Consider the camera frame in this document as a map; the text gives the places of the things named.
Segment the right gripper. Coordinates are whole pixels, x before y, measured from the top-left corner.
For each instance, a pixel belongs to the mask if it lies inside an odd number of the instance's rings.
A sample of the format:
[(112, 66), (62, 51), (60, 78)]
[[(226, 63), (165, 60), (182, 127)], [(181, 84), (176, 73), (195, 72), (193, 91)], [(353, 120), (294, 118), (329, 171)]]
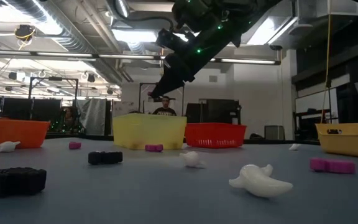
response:
[(164, 59), (164, 75), (150, 92), (158, 98), (168, 92), (192, 82), (200, 71), (225, 46), (225, 39), (193, 39), (184, 42), (179, 39), (164, 39), (163, 46), (173, 50)]

